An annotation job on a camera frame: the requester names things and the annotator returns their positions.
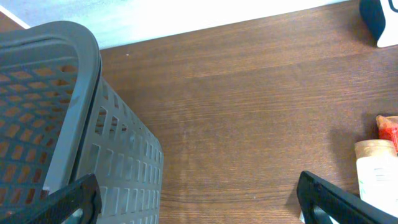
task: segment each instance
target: red package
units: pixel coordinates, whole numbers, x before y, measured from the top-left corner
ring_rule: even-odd
[[[394,143],[398,152],[398,116],[377,116],[377,126],[379,127],[379,139],[390,140]]]

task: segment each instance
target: wooden table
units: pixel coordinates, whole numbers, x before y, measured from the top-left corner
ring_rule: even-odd
[[[357,194],[353,144],[398,114],[398,47],[375,48],[357,1],[101,53],[163,146],[162,224],[299,223],[300,172]]]

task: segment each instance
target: plastic crate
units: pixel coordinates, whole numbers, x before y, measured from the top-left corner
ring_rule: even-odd
[[[158,140],[101,78],[92,33],[52,22],[0,34],[0,214],[95,173],[98,223],[158,223]]]

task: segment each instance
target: white wall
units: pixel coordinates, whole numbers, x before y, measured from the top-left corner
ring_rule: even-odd
[[[68,20],[89,28],[101,49],[344,0],[0,0],[28,26]]]

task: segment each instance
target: gray plastic basket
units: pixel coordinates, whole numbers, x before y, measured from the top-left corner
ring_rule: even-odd
[[[94,172],[98,223],[158,222],[160,144],[100,71],[98,45],[81,25],[0,34],[0,216]]]

